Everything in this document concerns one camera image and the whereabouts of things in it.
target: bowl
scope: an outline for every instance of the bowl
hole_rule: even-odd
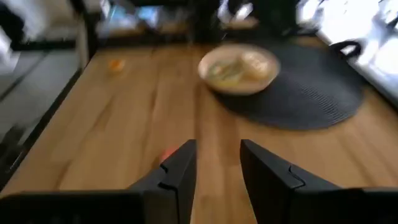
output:
[[[245,52],[257,52],[266,58],[269,66],[270,72],[268,76],[261,80],[250,80],[241,81],[233,86],[221,86],[215,85],[210,82],[206,76],[208,75],[209,68],[217,61],[227,60],[229,58],[239,57]],[[262,49],[257,46],[247,45],[247,44],[226,44],[213,49],[208,52],[200,61],[198,66],[198,72],[200,78],[208,85],[210,88],[229,95],[251,95],[265,89],[275,78],[278,76],[280,70],[280,64],[276,56],[269,52],[268,50]]]

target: food in bowl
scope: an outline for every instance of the food in bowl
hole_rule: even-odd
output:
[[[235,86],[263,80],[268,74],[270,66],[265,56],[249,51],[236,58],[216,61],[209,67],[206,79],[218,86]]]
[[[265,56],[258,52],[246,52],[240,56],[241,65],[247,77],[262,80],[269,74],[269,64]]]
[[[236,59],[215,62],[208,71],[207,79],[219,86],[233,86],[243,76],[243,68]]]

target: black placemat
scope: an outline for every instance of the black placemat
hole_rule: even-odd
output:
[[[354,115],[363,101],[361,75],[327,50],[251,42],[279,59],[279,76],[250,96],[215,93],[219,102],[253,121],[285,129],[318,129]]]

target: mug handle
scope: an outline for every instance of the mug handle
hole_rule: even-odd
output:
[[[344,54],[341,50],[343,50],[345,47],[348,47],[348,46],[354,46],[354,50],[352,50],[348,54]],[[338,56],[344,60],[348,60],[353,57],[359,57],[363,52],[362,45],[358,41],[355,41],[355,40],[346,40],[346,41],[338,42],[335,44],[331,44],[329,46],[329,48],[334,53],[338,54]]]

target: wooden countertop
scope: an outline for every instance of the wooden countertop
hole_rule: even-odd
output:
[[[372,89],[358,114],[320,131],[261,126],[222,107],[199,80],[211,47],[97,53],[2,195],[22,190],[125,189],[159,156],[198,140],[192,223],[255,223],[239,140],[342,187],[398,186],[398,115]],[[108,62],[124,59],[119,75]]]

